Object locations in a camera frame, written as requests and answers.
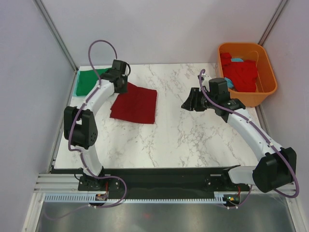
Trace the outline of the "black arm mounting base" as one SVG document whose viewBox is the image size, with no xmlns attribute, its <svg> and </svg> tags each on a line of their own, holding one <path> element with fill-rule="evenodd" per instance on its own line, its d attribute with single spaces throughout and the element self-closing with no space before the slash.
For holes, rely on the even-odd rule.
<svg viewBox="0 0 309 232">
<path fill-rule="evenodd" d="M 202 197 L 213 192 L 244 193 L 246 184 L 234 184 L 226 167 L 103 169 L 97 180 L 78 169 L 51 169 L 52 174 L 80 174 L 79 191 L 104 191 L 112 196 Z"/>
</svg>

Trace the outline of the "dark red t shirt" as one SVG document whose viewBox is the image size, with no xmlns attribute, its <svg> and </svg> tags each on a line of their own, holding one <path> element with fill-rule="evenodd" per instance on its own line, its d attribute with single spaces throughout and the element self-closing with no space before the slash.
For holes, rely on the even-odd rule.
<svg viewBox="0 0 309 232">
<path fill-rule="evenodd" d="M 157 91 L 128 83 L 127 93 L 119 94 L 110 118 L 139 124 L 154 124 Z"/>
</svg>

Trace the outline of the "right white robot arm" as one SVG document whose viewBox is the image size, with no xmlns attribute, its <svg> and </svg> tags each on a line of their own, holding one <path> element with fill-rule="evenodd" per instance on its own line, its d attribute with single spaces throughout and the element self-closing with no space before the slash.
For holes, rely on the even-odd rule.
<svg viewBox="0 0 309 232">
<path fill-rule="evenodd" d="M 209 87 L 193 87 L 181 108 L 203 112 L 213 109 L 217 116 L 234 128 L 255 154 L 256 166 L 236 166 L 221 178 L 222 187 L 233 190 L 238 184 L 256 186 L 261 192 L 278 191 L 296 183 L 296 152 L 275 142 L 257 126 L 245 105 L 230 97 L 227 82 L 222 78 L 209 80 Z"/>
</svg>

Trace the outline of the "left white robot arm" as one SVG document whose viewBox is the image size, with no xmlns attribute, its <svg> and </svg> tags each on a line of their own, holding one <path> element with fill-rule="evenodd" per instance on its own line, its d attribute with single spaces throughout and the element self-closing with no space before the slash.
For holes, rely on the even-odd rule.
<svg viewBox="0 0 309 232">
<path fill-rule="evenodd" d="M 103 166 L 99 162 L 95 143 L 98 129 L 95 115 L 113 94 L 127 92 L 127 80 L 131 67 L 125 61 L 115 59 L 112 67 L 99 75 L 93 89 L 78 106 L 67 106 L 64 110 L 64 137 L 68 141 L 68 150 L 77 152 L 82 161 L 83 172 L 90 176 L 89 185 L 101 190 L 106 185 L 106 178 L 101 173 Z"/>
</svg>

